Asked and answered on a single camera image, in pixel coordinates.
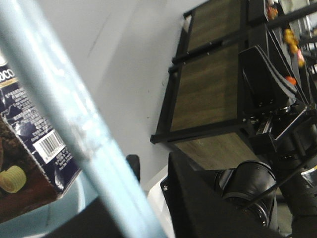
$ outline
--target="orange object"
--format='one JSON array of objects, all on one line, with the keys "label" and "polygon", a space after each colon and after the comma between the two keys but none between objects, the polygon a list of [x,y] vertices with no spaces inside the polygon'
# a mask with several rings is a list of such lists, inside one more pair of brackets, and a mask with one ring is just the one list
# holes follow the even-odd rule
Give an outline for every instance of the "orange object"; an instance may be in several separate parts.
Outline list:
[{"label": "orange object", "polygon": [[267,17],[269,18],[269,20],[273,20],[273,19],[277,18],[278,11],[276,8],[274,8],[272,6],[268,6],[266,9],[266,12],[267,12]]},{"label": "orange object", "polygon": [[286,79],[287,81],[289,81],[291,84],[293,84],[294,86],[295,86],[295,84],[297,83],[297,82],[296,82],[296,79],[293,78],[293,77],[291,77],[291,76],[286,76],[285,79]]}]

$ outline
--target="black cable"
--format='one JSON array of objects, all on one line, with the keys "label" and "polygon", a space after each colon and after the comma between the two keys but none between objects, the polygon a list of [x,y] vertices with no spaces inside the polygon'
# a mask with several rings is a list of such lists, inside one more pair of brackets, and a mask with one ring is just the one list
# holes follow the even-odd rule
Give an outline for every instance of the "black cable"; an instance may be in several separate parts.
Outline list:
[{"label": "black cable", "polygon": [[272,187],[270,187],[268,190],[266,190],[265,192],[261,193],[259,196],[255,197],[254,199],[252,199],[251,201],[247,202],[243,207],[239,208],[239,210],[244,210],[249,208],[250,206],[252,206],[253,204],[255,204],[256,202],[260,201],[263,197],[265,197],[266,195],[268,195],[269,193],[273,192],[274,190],[276,190],[278,187],[282,186],[283,184],[285,184],[288,180],[291,179],[292,176],[294,176],[295,174],[297,174],[299,172],[299,170],[301,170],[308,162],[310,162],[311,160],[313,160],[315,157],[317,156],[317,149],[315,149],[315,151],[308,156],[308,158],[302,162],[300,165],[298,165],[293,172],[291,172],[290,174],[288,174],[285,178],[283,178],[280,182],[276,183],[275,185],[273,185]]}]

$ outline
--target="shelving unit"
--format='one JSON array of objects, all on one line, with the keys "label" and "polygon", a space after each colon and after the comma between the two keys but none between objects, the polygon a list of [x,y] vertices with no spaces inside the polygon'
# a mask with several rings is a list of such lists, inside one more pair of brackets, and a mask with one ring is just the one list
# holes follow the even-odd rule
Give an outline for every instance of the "shelving unit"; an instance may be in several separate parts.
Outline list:
[{"label": "shelving unit", "polygon": [[190,25],[179,39],[157,131],[151,137],[152,143],[180,149],[207,169],[223,169],[223,161],[228,160],[227,166],[234,167],[243,160],[261,159],[247,141],[250,121],[243,113],[247,98],[239,52],[259,45],[283,77],[297,79],[297,98],[308,103],[313,97],[309,93],[312,79],[305,69],[298,69],[297,55],[289,53],[282,38],[283,29],[290,28],[287,19],[303,17],[316,11],[316,6],[286,16],[278,5],[278,18],[269,21],[265,0],[235,3],[240,12],[231,14],[230,28],[221,21],[209,30],[209,22],[216,9],[233,8],[231,1],[219,5],[211,0],[184,14],[184,20],[191,19]]}]

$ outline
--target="black cylinder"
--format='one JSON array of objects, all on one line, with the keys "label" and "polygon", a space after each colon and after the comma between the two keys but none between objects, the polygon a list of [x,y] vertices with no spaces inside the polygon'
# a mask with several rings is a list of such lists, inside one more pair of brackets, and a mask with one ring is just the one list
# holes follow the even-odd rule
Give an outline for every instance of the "black cylinder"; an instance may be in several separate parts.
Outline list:
[{"label": "black cylinder", "polygon": [[[232,174],[224,189],[223,198],[237,207],[242,207],[275,184],[274,174],[267,164],[258,161],[245,161]],[[268,227],[270,226],[274,201],[275,191],[243,212],[253,217],[263,226]]]}]

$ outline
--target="white wall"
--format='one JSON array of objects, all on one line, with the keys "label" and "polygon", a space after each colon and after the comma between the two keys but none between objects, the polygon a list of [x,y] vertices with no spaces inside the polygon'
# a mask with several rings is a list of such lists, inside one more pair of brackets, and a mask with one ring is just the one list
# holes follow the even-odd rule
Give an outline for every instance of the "white wall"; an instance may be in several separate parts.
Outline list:
[{"label": "white wall", "polygon": [[167,164],[150,143],[181,30],[203,0],[38,0],[125,155],[141,158],[141,185]]}]

